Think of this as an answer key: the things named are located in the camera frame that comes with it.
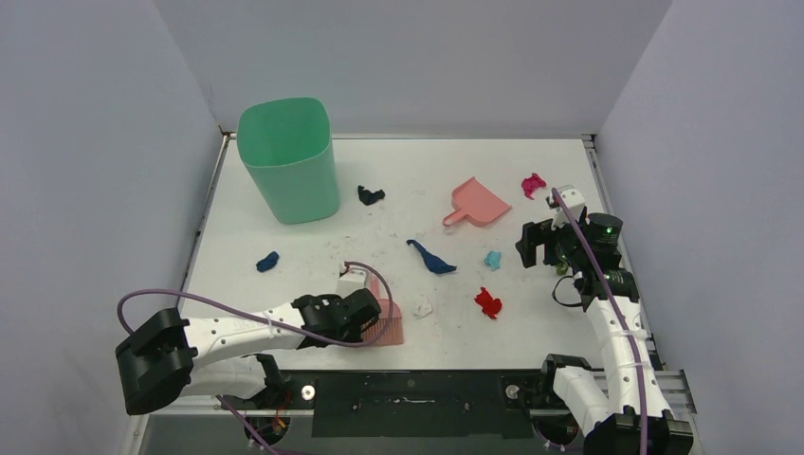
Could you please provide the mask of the pink plastic hand brush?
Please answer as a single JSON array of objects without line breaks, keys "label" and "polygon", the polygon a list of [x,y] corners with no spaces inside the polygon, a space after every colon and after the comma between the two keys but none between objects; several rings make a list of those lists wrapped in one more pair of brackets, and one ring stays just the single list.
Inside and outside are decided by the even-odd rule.
[{"label": "pink plastic hand brush", "polygon": [[380,314],[376,322],[369,322],[362,329],[364,340],[373,340],[373,347],[398,346],[405,342],[403,315],[396,303],[391,303],[379,278],[372,275],[367,284],[376,298]]}]

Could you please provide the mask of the pink plastic dustpan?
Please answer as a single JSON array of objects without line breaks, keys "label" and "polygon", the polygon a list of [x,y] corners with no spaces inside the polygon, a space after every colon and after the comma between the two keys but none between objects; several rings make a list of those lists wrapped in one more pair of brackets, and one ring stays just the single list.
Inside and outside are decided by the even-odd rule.
[{"label": "pink plastic dustpan", "polygon": [[442,220],[442,226],[445,228],[462,221],[468,221],[476,227],[484,227],[512,208],[476,177],[470,177],[456,187],[451,192],[450,201],[453,211]]}]

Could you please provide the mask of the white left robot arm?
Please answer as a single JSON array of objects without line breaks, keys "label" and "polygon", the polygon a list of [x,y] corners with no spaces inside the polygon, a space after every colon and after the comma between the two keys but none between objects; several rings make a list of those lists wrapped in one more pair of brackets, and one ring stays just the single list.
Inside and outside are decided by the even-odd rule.
[{"label": "white left robot arm", "polygon": [[147,289],[131,292],[117,304],[119,324],[127,337],[117,346],[115,357],[130,415],[162,410],[179,397],[193,395],[230,395],[271,408],[283,395],[282,377],[271,351],[362,347],[367,343],[363,328],[381,316],[381,306],[367,288],[346,297],[303,295],[256,313],[173,291],[174,296],[205,303],[224,314],[185,318],[177,307],[170,307],[133,328],[125,318],[124,305],[149,293]]}]

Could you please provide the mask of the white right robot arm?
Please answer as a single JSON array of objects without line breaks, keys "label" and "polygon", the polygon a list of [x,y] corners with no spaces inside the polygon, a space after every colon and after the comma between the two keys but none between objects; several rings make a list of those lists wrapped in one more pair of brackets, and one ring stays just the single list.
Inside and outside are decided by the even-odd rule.
[{"label": "white right robot arm", "polygon": [[677,418],[650,361],[643,306],[633,275],[622,266],[621,219],[583,212],[576,224],[547,219],[523,225],[515,247],[524,267],[565,265],[591,323],[607,387],[582,357],[548,355],[536,381],[539,400],[564,405],[584,437],[586,454],[688,454],[691,425]]}]

